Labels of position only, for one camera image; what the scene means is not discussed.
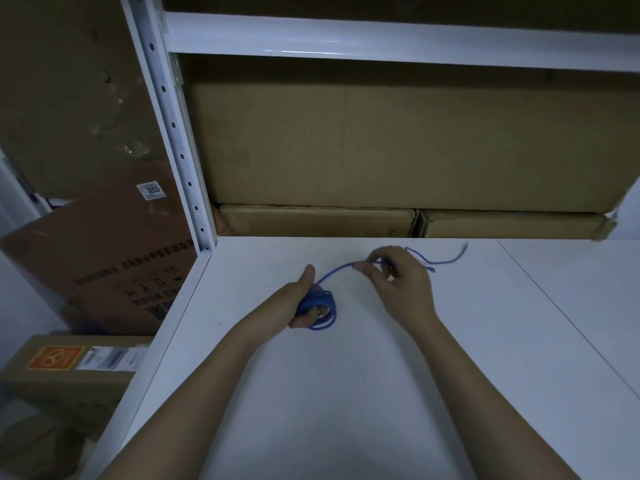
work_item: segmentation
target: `left hand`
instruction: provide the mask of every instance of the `left hand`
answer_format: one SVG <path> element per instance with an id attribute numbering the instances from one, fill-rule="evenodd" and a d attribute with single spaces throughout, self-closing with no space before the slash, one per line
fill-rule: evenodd
<path id="1" fill-rule="evenodd" d="M 299 316 L 296 316 L 296 309 L 313 286 L 315 277 L 315 268 L 308 264 L 298 281 L 284 285 L 242 319 L 241 323 L 259 345 L 267 343 L 287 326 L 305 328 L 313 325 L 318 318 L 317 308 Z"/>

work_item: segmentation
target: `forearm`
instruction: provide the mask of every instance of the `forearm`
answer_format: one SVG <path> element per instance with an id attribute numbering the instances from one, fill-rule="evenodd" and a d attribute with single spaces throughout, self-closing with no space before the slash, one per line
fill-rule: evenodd
<path id="1" fill-rule="evenodd" d="M 100 480 L 197 479 L 258 344 L 241 321 L 155 412 Z"/>
<path id="2" fill-rule="evenodd" d="M 489 382 L 435 314 L 411 335 L 480 479 L 576 479 Z"/>

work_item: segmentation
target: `label sticker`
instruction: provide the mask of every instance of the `label sticker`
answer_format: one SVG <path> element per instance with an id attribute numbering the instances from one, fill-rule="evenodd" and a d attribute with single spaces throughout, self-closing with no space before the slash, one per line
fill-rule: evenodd
<path id="1" fill-rule="evenodd" d="M 30 362 L 30 371 L 68 371 L 84 347 L 46 346 Z"/>
<path id="2" fill-rule="evenodd" d="M 162 187 L 155 180 L 153 182 L 147 182 L 146 184 L 136 185 L 136 188 L 138 188 L 145 200 L 155 200 L 166 197 Z"/>
<path id="3" fill-rule="evenodd" d="M 146 353 L 146 347 L 91 347 L 76 370 L 135 372 Z"/>

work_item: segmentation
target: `hand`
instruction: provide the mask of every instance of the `hand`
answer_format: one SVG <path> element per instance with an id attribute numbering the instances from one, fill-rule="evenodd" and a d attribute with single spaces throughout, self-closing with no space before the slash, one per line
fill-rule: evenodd
<path id="1" fill-rule="evenodd" d="M 316 307 L 299 316 L 296 316 L 296 309 L 313 286 L 315 276 L 316 270 L 308 264 L 298 281 L 284 285 L 242 319 L 242 326 L 256 339 L 258 346 L 274 338 L 287 325 L 291 328 L 313 325 L 318 318 Z"/>
<path id="2" fill-rule="evenodd" d="M 378 258 L 383 259 L 382 271 L 372 264 Z M 372 282 L 389 315 L 409 334 L 438 319 L 427 270 L 407 250 L 379 248 L 353 268 Z"/>

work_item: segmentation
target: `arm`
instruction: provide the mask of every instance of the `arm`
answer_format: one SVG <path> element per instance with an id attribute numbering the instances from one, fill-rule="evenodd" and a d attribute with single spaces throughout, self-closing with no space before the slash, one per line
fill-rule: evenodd
<path id="1" fill-rule="evenodd" d="M 377 258 L 391 266 L 378 270 L 368 262 Z M 444 327 L 425 268 L 391 246 L 375 250 L 368 261 L 354 268 L 370 279 L 385 309 L 420 348 L 478 478 L 577 479 Z"/>
<path id="2" fill-rule="evenodd" d="M 294 317 L 314 274 L 313 266 L 307 266 L 297 282 L 284 285 L 240 320 L 140 428 L 100 480 L 196 480 L 254 352 L 287 325 L 301 328 L 315 322 L 315 308 Z"/>

